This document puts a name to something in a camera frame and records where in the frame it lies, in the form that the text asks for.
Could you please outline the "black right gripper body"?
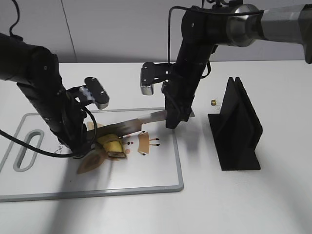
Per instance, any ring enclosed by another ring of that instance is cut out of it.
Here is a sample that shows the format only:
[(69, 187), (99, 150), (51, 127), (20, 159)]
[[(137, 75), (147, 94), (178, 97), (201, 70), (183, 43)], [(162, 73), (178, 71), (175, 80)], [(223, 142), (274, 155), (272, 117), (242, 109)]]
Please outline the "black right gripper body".
[(195, 92), (202, 78), (207, 75), (204, 70), (207, 62), (176, 62), (170, 72), (173, 79), (163, 83), (162, 92), (165, 95), (165, 109), (187, 109), (192, 112)]

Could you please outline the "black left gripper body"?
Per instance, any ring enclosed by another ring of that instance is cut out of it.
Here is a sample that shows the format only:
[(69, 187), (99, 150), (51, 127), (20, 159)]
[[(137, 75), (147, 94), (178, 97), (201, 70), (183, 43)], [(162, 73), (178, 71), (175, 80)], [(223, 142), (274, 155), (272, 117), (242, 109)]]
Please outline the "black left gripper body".
[(79, 87), (65, 90), (63, 87), (56, 92), (51, 90), (36, 92), (36, 110), (48, 125), (59, 142), (67, 146), (70, 156), (87, 154), (95, 142), (96, 134), (87, 134), (84, 124), (89, 116), (95, 120), (86, 108), (92, 101), (82, 94)]

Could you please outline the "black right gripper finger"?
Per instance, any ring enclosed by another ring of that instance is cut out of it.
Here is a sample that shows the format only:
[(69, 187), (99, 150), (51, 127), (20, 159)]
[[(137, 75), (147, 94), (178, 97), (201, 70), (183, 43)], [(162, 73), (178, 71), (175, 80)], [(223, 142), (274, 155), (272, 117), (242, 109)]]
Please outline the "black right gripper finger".
[(191, 115), (191, 109), (168, 109), (166, 116), (166, 128), (175, 129), (180, 122), (187, 122)]

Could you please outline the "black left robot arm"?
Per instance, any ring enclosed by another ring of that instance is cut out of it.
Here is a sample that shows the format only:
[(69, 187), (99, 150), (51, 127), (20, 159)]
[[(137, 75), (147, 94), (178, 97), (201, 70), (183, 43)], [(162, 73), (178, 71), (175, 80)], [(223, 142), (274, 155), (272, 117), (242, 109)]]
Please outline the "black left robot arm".
[(59, 142), (69, 147), (71, 156), (91, 150), (95, 139), (87, 138), (83, 123), (90, 102), (77, 102), (74, 90), (64, 88), (55, 54), (1, 34), (0, 79), (17, 84)]

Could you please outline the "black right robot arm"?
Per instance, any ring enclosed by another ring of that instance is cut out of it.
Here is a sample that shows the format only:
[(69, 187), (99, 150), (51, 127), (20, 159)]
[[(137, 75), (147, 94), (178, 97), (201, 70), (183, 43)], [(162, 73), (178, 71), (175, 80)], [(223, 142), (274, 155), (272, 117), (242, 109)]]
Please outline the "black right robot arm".
[(182, 44), (171, 78), (164, 82), (166, 127), (187, 121), (196, 89), (220, 45), (247, 47), (256, 40), (300, 44), (305, 62), (312, 61), (312, 6), (300, 4), (259, 10), (242, 1), (219, 0), (211, 9), (188, 8), (181, 23)]

